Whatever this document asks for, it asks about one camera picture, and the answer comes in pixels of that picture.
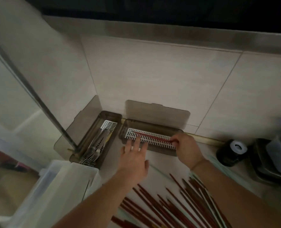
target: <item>slotted white mat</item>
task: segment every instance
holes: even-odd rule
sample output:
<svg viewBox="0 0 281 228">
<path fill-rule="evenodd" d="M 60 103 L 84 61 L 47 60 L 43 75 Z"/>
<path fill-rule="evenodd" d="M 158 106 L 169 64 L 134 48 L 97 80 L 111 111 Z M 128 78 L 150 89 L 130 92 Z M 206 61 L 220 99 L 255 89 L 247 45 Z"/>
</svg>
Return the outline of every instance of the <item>slotted white mat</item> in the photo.
<svg viewBox="0 0 281 228">
<path fill-rule="evenodd" d="M 157 134 L 157 133 L 150 133 L 147 131 L 143 131 L 143 130 L 137 130 L 137 129 L 133 129 L 133 128 L 128 128 L 127 133 L 125 135 L 125 138 L 131 138 L 132 140 L 135 140 L 136 137 L 138 136 L 138 134 L 134 133 L 134 131 L 139 132 L 139 133 L 144 133 L 144 134 L 148 134 L 151 136 L 155 136 L 158 138 L 163 138 L 166 140 L 169 140 L 170 137 L 169 136 L 165 136 L 165 135 L 161 135 L 161 134 Z M 149 144 L 155 145 L 155 146 L 160 146 L 160 147 L 165 147 L 168 149 L 173 149 L 175 150 L 176 148 L 170 143 L 170 142 L 163 142 L 163 141 L 159 141 L 157 139 L 154 138 L 150 138 L 150 137 L 146 137 L 145 135 L 141 135 L 141 142 L 148 142 Z"/>
<path fill-rule="evenodd" d="M 110 130 L 110 133 L 111 133 L 115 129 L 116 125 L 117 125 L 117 122 L 105 120 L 100 128 L 101 129 L 108 129 L 108 130 Z M 96 162 L 92 162 L 91 157 L 92 156 L 82 157 L 79 163 L 83 164 L 83 165 L 93 166 L 93 165 L 95 165 Z"/>
</svg>

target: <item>metal rod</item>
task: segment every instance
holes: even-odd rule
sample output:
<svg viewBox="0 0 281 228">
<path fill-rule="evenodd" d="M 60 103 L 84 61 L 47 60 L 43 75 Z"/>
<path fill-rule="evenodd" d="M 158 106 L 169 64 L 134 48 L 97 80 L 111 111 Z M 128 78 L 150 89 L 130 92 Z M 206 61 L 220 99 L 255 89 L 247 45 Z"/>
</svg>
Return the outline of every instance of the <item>metal rod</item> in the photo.
<svg viewBox="0 0 281 228">
<path fill-rule="evenodd" d="M 25 91 L 31 96 L 31 98 L 37 103 L 40 109 L 45 113 L 47 118 L 54 124 L 54 126 L 60 131 L 63 137 L 70 143 L 70 145 L 77 149 L 76 143 L 70 137 L 70 135 L 65 131 L 65 129 L 61 126 L 55 116 L 51 113 L 51 111 L 47 108 L 41 98 L 38 96 L 36 91 L 32 88 L 29 82 L 25 79 L 23 74 L 17 69 L 17 67 L 13 64 L 13 62 L 9 59 L 7 54 L 0 47 L 0 61 L 5 65 L 5 67 L 9 70 L 9 72 L 13 75 L 13 77 L 18 81 L 18 83 L 25 89 Z"/>
</svg>

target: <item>hair tie on wrist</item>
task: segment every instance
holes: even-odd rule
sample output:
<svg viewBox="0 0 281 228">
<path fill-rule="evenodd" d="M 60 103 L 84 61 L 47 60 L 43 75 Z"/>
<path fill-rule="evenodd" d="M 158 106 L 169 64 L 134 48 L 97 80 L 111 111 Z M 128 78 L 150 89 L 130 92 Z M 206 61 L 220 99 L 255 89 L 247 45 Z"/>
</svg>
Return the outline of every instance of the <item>hair tie on wrist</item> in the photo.
<svg viewBox="0 0 281 228">
<path fill-rule="evenodd" d="M 209 162 L 209 161 L 208 161 L 207 159 L 203 159 L 203 160 L 199 161 L 198 163 L 196 163 L 196 164 L 192 167 L 192 169 L 190 169 L 190 170 L 193 171 L 198 165 L 202 164 L 203 162 Z"/>
</svg>

